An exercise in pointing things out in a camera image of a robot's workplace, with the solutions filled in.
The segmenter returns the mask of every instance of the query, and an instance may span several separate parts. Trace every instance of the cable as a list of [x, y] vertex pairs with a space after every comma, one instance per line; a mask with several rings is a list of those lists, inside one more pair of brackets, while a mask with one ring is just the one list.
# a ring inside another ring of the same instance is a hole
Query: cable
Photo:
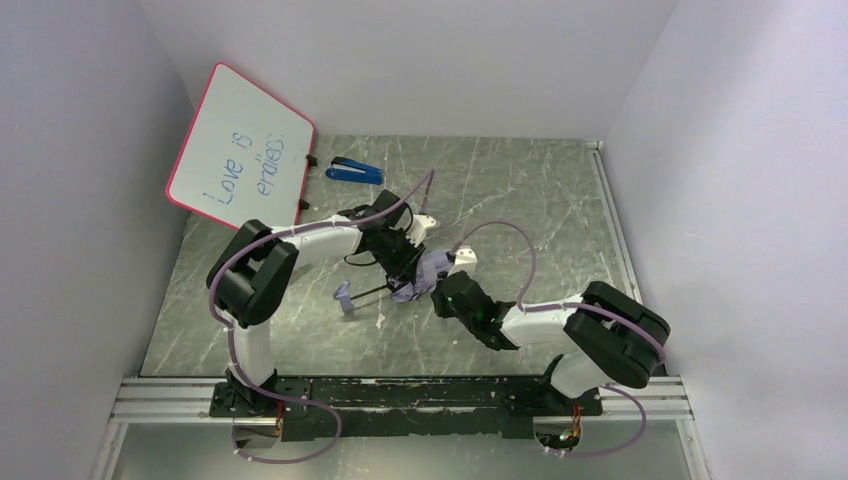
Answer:
[[341, 437], [341, 434], [342, 434], [342, 419], [339, 416], [338, 412], [336, 412], [335, 409], [333, 409], [331, 406], [329, 406], [325, 403], [322, 403], [322, 402], [319, 402], [319, 401], [316, 401], [316, 400], [309, 400], [309, 399], [306, 399], [306, 398], [291, 397], [291, 396], [288, 396], [288, 395], [282, 395], [282, 394], [279, 394], [279, 393], [276, 393], [276, 392], [271, 392], [269, 390], [265, 390], [264, 388], [255, 384], [245, 374], [244, 370], [242, 370], [241, 366], [239, 365], [238, 358], [236, 357], [234, 325], [229, 320], [227, 320], [226, 318], [221, 316], [221, 314], [218, 313], [218, 310], [215, 306], [215, 298], [216, 298], [215, 293], [218, 290], [218, 284], [221, 283], [221, 278], [223, 278], [224, 272], [226, 272], [230, 268], [232, 268], [232, 266], [235, 265], [236, 262], [241, 260], [248, 253], [252, 252], [255, 248], [260, 247], [260, 246], [262, 246], [262, 245], [264, 245], [264, 244], [266, 244], [266, 243], [268, 243], [268, 242], [270, 242], [270, 241], [272, 241], [276, 238], [285, 238], [285, 237], [295, 235], [295, 234], [298, 234], [298, 233], [309, 232], [309, 231], [312, 231], [312, 230], [316, 230], [316, 229], [319, 229], [319, 228], [326, 228], [326, 227], [355, 227], [357, 225], [361, 225], [363, 223], [368, 223], [368, 222], [371, 222], [371, 221], [376, 220], [378, 218], [382, 218], [382, 217], [392, 213], [393, 211], [397, 210], [398, 208], [400, 208], [401, 205], [406, 203], [406, 201], [409, 200], [412, 197], [412, 195], [414, 195], [415, 192], [417, 192], [421, 188], [421, 186], [424, 185], [424, 181], [427, 181], [427, 188], [424, 191], [424, 201], [422, 202], [422, 209], [423, 209], [427, 204], [427, 197], [430, 193], [430, 185], [433, 182], [433, 176], [435, 175], [435, 173], [436, 173], [436, 171], [431, 169], [429, 172], [427, 172], [427, 174], [421, 180], [418, 181], [418, 183], [415, 185], [415, 187], [412, 188], [412, 190], [409, 193], [404, 195], [404, 197], [401, 198], [400, 200], [398, 200], [397, 203], [395, 203], [391, 207], [387, 208], [386, 210], [383, 210], [382, 212], [380, 212], [376, 215], [372, 215], [370, 217], [361, 218], [361, 219], [352, 220], [352, 221], [344, 221], [344, 222], [335, 222], [335, 221], [316, 222], [316, 223], [311, 223], [311, 224], [307, 224], [307, 225], [294, 226], [294, 227], [292, 227], [291, 229], [288, 229], [288, 230], [283, 230], [283, 231], [280, 231], [280, 232], [277, 232], [277, 233], [272, 233], [271, 235], [267, 235], [265, 237], [262, 237], [259, 240], [256, 240], [255, 242], [249, 244], [248, 246], [246, 246], [246, 247], [242, 248], [241, 250], [239, 250], [238, 252], [236, 252], [236, 254], [233, 255], [229, 260], [224, 262], [224, 264], [221, 265], [221, 268], [218, 269], [218, 272], [215, 273], [215, 276], [212, 278], [212, 282], [209, 285], [209, 312], [212, 314], [212, 318], [214, 318], [215, 320], [217, 320], [218, 322], [220, 322], [221, 324], [223, 324], [226, 327], [227, 344], [228, 344], [229, 349], [230, 349], [230, 360], [232, 362], [232, 368], [235, 371], [235, 373], [238, 375], [239, 379], [241, 381], [243, 381], [248, 387], [252, 388], [253, 390], [255, 390], [259, 393], [261, 393], [262, 395], [265, 395], [266, 397], [270, 397], [270, 398], [273, 398], [275, 400], [281, 400], [281, 401], [287, 402], [287, 403], [289, 403], [289, 402], [290, 403], [298, 403], [298, 404], [302, 404], [302, 405], [311, 405], [311, 406], [314, 406], [314, 407], [317, 407], [317, 408], [321, 408], [323, 410], [330, 412], [330, 414], [332, 414], [333, 418], [335, 418], [335, 420], [336, 420], [336, 432], [333, 435], [333, 438], [330, 440], [330, 442], [327, 445], [325, 445], [323, 448], [321, 448], [320, 450], [313, 452], [309, 455], [305, 455], [305, 456], [300, 457], [300, 458], [276, 460], [276, 459], [254, 457], [254, 456], [248, 455], [241, 448], [238, 447], [238, 444], [237, 444], [236, 439], [235, 439], [235, 435], [232, 436], [233, 448], [234, 448], [233, 453], [235, 453], [236, 455], [238, 455], [238, 456], [240, 456], [240, 457], [242, 457], [242, 458], [244, 458], [248, 461], [254, 461], [254, 462], [258, 462], [258, 463], [268, 463], [268, 464], [274, 464], [274, 465], [288, 465], [288, 464], [293, 464], [293, 463], [305, 462], [307, 460], [311, 460], [311, 459], [313, 459], [313, 458], [315, 458], [319, 455], [326, 453], [328, 450], [333, 448], [333, 446], [335, 446], [335, 444], [339, 441], [339, 438]]
[[621, 390], [621, 389], [616, 388], [616, 387], [612, 387], [612, 386], [609, 386], [609, 385], [601, 385], [599, 388], [603, 388], [605, 390], [609, 390], [611, 392], [615, 392], [619, 395], [622, 395], [622, 396], [626, 397], [628, 400], [630, 400], [631, 402], [633, 402], [634, 405], [636, 405], [636, 408], [639, 409], [639, 415], [642, 417], [642, 423], [639, 425], [639, 430], [636, 431], [636, 434], [633, 435], [632, 437], [630, 437], [629, 440], [622, 443], [621, 445], [617, 445], [615, 447], [607, 448], [607, 449], [604, 449], [604, 450], [598, 450], [597, 452], [568, 452], [568, 451], [565, 451], [565, 450], [558, 450], [558, 449], [555, 449], [555, 448], [552, 448], [551, 450], [553, 450], [555, 452], [562, 453], [566, 457], [575, 457], [575, 458], [604, 457], [606, 455], [612, 455], [613, 453], [618, 453], [618, 452], [624, 450], [625, 448], [633, 445], [634, 443], [638, 442], [639, 439], [642, 438], [642, 435], [645, 434], [645, 429], [648, 427], [648, 414], [645, 413], [645, 407], [643, 407], [642, 404], [639, 403], [639, 400], [637, 400], [636, 397], [634, 397], [633, 395], [630, 395], [629, 393], [625, 392], [624, 390]]
[[616, 322], [624, 325], [625, 327], [632, 330], [635, 334], [642, 337], [642, 339], [644, 339], [646, 342], [648, 342], [648, 344], [650, 344], [651, 347], [653, 347], [653, 349], [657, 352], [657, 357], [658, 357], [657, 366], [660, 366], [663, 363], [665, 363], [665, 349], [663, 348], [662, 345], [660, 345], [660, 342], [658, 342], [654, 337], [652, 337], [644, 329], [642, 329], [641, 327], [639, 327], [635, 323], [631, 322], [630, 320], [622, 317], [621, 315], [619, 315], [615, 312], [611, 312], [607, 309], [604, 309], [604, 308], [601, 308], [601, 307], [598, 307], [598, 306], [595, 306], [595, 305], [589, 305], [587, 303], [579, 303], [579, 302], [566, 302], [566, 303], [561, 303], [561, 304], [560, 303], [548, 303], [548, 304], [544, 304], [544, 305], [533, 305], [533, 306], [529, 306], [529, 307], [524, 306], [524, 302], [523, 302], [524, 294], [527, 293], [528, 289], [530, 289], [530, 284], [533, 283], [533, 277], [536, 276], [536, 248], [533, 246], [533, 241], [530, 240], [530, 235], [528, 235], [527, 232], [523, 228], [519, 227], [518, 225], [516, 225], [516, 224], [514, 224], [510, 221], [502, 220], [502, 219], [501, 220], [490, 220], [488, 222], [483, 222], [483, 223], [477, 225], [476, 227], [472, 228], [465, 235], [463, 235], [462, 238], [459, 239], [459, 241], [456, 242], [456, 245], [454, 245], [454, 247], [451, 249], [451, 253], [456, 253], [456, 251], [459, 250], [459, 247], [462, 246], [462, 244], [465, 242], [465, 240], [468, 237], [470, 237], [471, 235], [473, 235], [477, 230], [480, 230], [481, 228], [483, 228], [487, 225], [494, 225], [494, 224], [496, 224], [496, 225], [506, 225], [507, 227], [511, 227], [511, 228], [515, 229], [516, 231], [518, 231], [518, 233], [521, 234], [522, 237], [524, 237], [524, 240], [527, 241], [527, 245], [530, 247], [530, 274], [527, 276], [527, 281], [524, 282], [524, 286], [521, 287], [521, 290], [518, 292], [518, 298], [515, 301], [516, 306], [518, 307], [518, 309], [521, 312], [523, 312], [523, 313], [533, 313], [533, 312], [546, 312], [546, 311], [549, 311], [549, 310], [560, 310], [560, 309], [565, 310], [565, 309], [569, 309], [569, 308], [575, 308], [575, 309], [580, 308], [580, 309], [583, 309], [583, 310], [588, 310], [590, 312], [598, 313], [600, 315], [603, 315], [607, 318], [615, 320]]
[[410, 207], [408, 203], [404, 205], [404, 209], [409, 212], [409, 225], [403, 229], [403, 233], [409, 233], [409, 229], [412, 228], [412, 224], [415, 223], [415, 214], [412, 213], [412, 207]]
[[580, 404], [574, 402], [573, 410], [574, 416], [571, 417], [571, 431], [579, 437], [581, 431], [583, 430], [583, 413], [580, 411]]
[[283, 402], [277, 400], [277, 420], [274, 421], [274, 431], [277, 435], [283, 433]]

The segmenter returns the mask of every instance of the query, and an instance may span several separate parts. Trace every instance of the purple object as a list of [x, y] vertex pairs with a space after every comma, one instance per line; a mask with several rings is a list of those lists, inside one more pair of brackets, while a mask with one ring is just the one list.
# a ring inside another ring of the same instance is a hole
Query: purple object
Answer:
[[[409, 302], [420, 297], [422, 293], [432, 292], [439, 281], [439, 274], [447, 273], [453, 267], [453, 262], [448, 258], [449, 250], [442, 248], [427, 252], [418, 260], [418, 268], [415, 270], [415, 280], [401, 286], [392, 293], [392, 300], [398, 303]], [[400, 282], [389, 280], [393, 288], [400, 286]]]
[[350, 281], [345, 280], [339, 285], [339, 288], [336, 289], [335, 293], [333, 293], [333, 298], [339, 301], [339, 305], [342, 307], [342, 311], [345, 314], [348, 314], [353, 311], [353, 300], [350, 299], [350, 292], [347, 289], [350, 287]]

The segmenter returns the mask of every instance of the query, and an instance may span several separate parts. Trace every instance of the gray marble surface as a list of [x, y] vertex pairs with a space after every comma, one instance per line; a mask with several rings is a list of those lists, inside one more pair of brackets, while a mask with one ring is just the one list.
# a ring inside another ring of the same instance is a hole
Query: gray marble surface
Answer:
[[[324, 136], [313, 153], [301, 223], [370, 203], [382, 188], [402, 195], [436, 169], [428, 213], [442, 224], [425, 242], [450, 247], [474, 225], [514, 221], [534, 240], [539, 266], [526, 301], [580, 293], [592, 280], [624, 288], [595, 167], [582, 141], [396, 136]], [[386, 183], [368, 186], [326, 178], [342, 155], [383, 169]], [[421, 196], [416, 196], [417, 207]], [[227, 366], [226, 335], [207, 310], [206, 274], [234, 231], [198, 215], [183, 245], [141, 370], [142, 375], [219, 376]], [[490, 296], [512, 300], [524, 283], [529, 248], [516, 232], [493, 226], [468, 243], [479, 258], [475, 279]], [[332, 299], [343, 280], [352, 292], [383, 282], [379, 267], [354, 268], [340, 258], [297, 271], [272, 323], [276, 366], [285, 375], [497, 375], [540, 373], [563, 345], [494, 352], [459, 321], [433, 314], [429, 296], [395, 304], [366, 297], [353, 316]]]

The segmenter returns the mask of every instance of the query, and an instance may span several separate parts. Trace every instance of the white wall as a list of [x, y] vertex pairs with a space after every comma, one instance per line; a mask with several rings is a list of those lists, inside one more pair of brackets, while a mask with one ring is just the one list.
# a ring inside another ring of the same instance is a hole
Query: white wall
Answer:
[[714, 478], [848, 478], [848, 3], [681, 0], [606, 139]]
[[134, 2], [2, 0], [0, 32], [0, 477], [87, 478], [176, 257], [192, 109]]
[[140, 0], [197, 102], [232, 62], [319, 133], [600, 139], [677, 0]]

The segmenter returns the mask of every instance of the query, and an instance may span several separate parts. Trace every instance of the floor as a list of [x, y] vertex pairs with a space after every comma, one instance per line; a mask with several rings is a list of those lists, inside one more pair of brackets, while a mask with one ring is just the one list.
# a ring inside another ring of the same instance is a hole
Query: floor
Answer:
[[[430, 168], [436, 177], [428, 213], [442, 224], [425, 242], [449, 247], [463, 232], [491, 219], [524, 227], [533, 238], [538, 271], [526, 301], [580, 293], [592, 280], [624, 290], [596, 165], [582, 141], [526, 138], [322, 136], [313, 153], [304, 198], [312, 209], [301, 223], [370, 203], [382, 188], [402, 195]], [[341, 155], [379, 166], [385, 185], [339, 182], [324, 176]], [[417, 196], [415, 207], [420, 202]], [[207, 310], [205, 278], [234, 231], [191, 215], [142, 375], [220, 376], [229, 360], [226, 335]], [[484, 229], [468, 242], [479, 258], [475, 279], [496, 300], [513, 300], [530, 268], [529, 248], [506, 227]], [[351, 292], [383, 282], [378, 267], [354, 268], [340, 258], [295, 273], [272, 323], [276, 366], [285, 375], [498, 375], [540, 373], [563, 345], [545, 343], [495, 352], [455, 319], [433, 314], [428, 297], [396, 304], [366, 300], [344, 316], [332, 293], [350, 280]]]
[[[637, 428], [638, 422], [591, 422], [576, 452], [620, 444]], [[283, 442], [270, 450], [250, 453], [295, 458], [318, 450], [326, 442]], [[326, 455], [296, 465], [250, 465], [231, 451], [230, 427], [226, 425], [132, 425], [113, 478], [691, 478], [677, 427], [673, 421], [662, 420], [650, 422], [635, 445], [606, 458], [560, 458], [545, 454], [535, 440], [504, 440], [499, 435], [342, 438]]]

